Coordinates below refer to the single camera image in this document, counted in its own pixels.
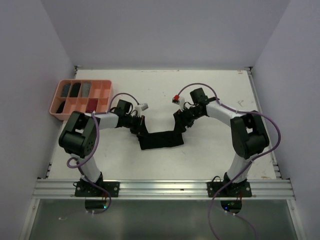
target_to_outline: pink sorting tray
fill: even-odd
[[[77,97],[70,97],[70,92],[73,84],[81,83]],[[90,83],[90,91],[87,97],[82,96],[82,87],[84,83]],[[70,89],[66,97],[62,97],[63,89],[66,84],[70,84]],[[51,107],[50,114],[54,115],[59,120],[68,120],[73,111],[86,112],[89,100],[97,100],[96,112],[105,112],[108,109],[109,100],[112,98],[113,89],[110,80],[78,80],[65,79],[61,80],[56,88]],[[62,113],[57,113],[61,103],[65,102]]]

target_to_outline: purple cable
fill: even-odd
[[[134,96],[132,96],[130,93],[120,92],[120,93],[117,93],[116,95],[114,95],[114,96],[113,96],[113,98],[111,98],[111,101],[110,101],[110,104],[109,104],[108,110],[106,111],[107,113],[108,113],[108,112],[110,112],[111,105],[112,105],[112,103],[113,103],[114,99],[115,99],[117,96],[119,96],[119,95],[128,95],[129,97],[131,97],[131,98],[133,98],[133,99],[135,100],[136,104],[138,104],[138,105],[139,105],[138,100],[137,100]]]
[[[277,132],[277,134],[278,134],[278,140],[277,140],[276,144],[274,145],[274,147],[272,147],[271,149],[269,149],[268,151],[266,151],[266,152],[264,152],[264,153],[261,153],[260,155],[257,155],[257,156],[255,156],[255,157],[253,157],[252,160],[251,160],[234,178],[232,178],[226,185],[224,185],[223,187],[221,187],[221,188],[213,195],[213,197],[212,197],[212,199],[211,199],[211,202],[210,202],[210,205],[209,205],[209,208],[208,208],[207,218],[208,218],[208,223],[209,223],[209,226],[210,226],[210,229],[211,229],[213,235],[214,235],[218,240],[220,240],[217,232],[215,231],[215,229],[214,229],[214,227],[213,227],[213,225],[212,225],[212,223],[211,223],[211,218],[210,218],[210,213],[211,213],[211,209],[212,209],[212,206],[213,206],[213,204],[214,204],[215,198],[218,196],[218,194],[219,194],[222,190],[224,190],[226,187],[228,187],[234,180],[236,180],[241,174],[243,174],[243,173],[250,167],[250,165],[253,163],[253,161],[255,161],[256,159],[261,158],[261,157],[263,157],[263,156],[271,153],[272,151],[274,151],[274,150],[279,146],[279,144],[280,144],[280,142],[281,142],[281,132],[280,132],[280,129],[279,129],[278,125],[277,125],[271,118],[269,118],[268,116],[266,116],[266,115],[264,115],[264,114],[262,114],[262,113],[260,113],[260,112],[257,112],[257,111],[238,111],[238,110],[235,110],[235,109],[233,109],[233,108],[231,108],[231,107],[229,107],[229,106],[227,106],[227,105],[224,105],[223,103],[220,103],[216,91],[215,91],[212,87],[210,87],[209,85],[207,85],[207,84],[205,84],[205,83],[191,83],[191,84],[188,84],[187,86],[185,86],[184,88],[182,88],[182,89],[180,90],[180,92],[178,93],[178,96],[182,93],[182,91],[183,91],[184,89],[186,89],[187,87],[193,86],[193,85],[202,85],[202,86],[208,87],[208,88],[213,92],[213,94],[214,94],[214,96],[215,96],[215,98],[216,98],[216,102],[217,102],[218,104],[220,104],[222,107],[224,107],[225,109],[228,109],[228,110],[230,110],[230,111],[232,111],[232,112],[234,112],[234,113],[239,113],[239,114],[253,114],[253,115],[259,115],[259,116],[261,116],[261,117],[264,117],[265,119],[267,119],[269,122],[272,123],[272,125],[274,126],[274,128],[276,129],[276,132]],[[253,231],[254,231],[254,238],[255,238],[256,240],[259,239],[258,232],[257,232],[257,230],[255,229],[255,227],[253,226],[252,223],[250,223],[250,222],[249,222],[246,218],[244,218],[243,216],[240,216],[240,215],[237,215],[237,214],[236,214],[235,216],[237,216],[238,218],[240,218],[240,219],[244,220],[245,222],[247,222],[247,223],[250,225],[250,227],[253,229]]]

